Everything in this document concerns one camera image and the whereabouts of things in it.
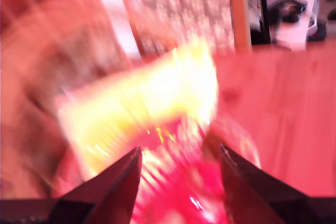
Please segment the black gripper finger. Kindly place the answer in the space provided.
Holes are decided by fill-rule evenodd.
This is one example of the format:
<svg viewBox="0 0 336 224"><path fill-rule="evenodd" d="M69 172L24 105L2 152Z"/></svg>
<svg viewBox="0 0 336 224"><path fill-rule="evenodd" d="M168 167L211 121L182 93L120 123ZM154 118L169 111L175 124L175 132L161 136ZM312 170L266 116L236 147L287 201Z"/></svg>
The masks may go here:
<svg viewBox="0 0 336 224"><path fill-rule="evenodd" d="M136 147L96 177L57 200L50 223L129 223L142 165Z"/></svg>
<svg viewBox="0 0 336 224"><path fill-rule="evenodd" d="M311 223L308 197L221 145L225 203L234 223Z"/></svg>

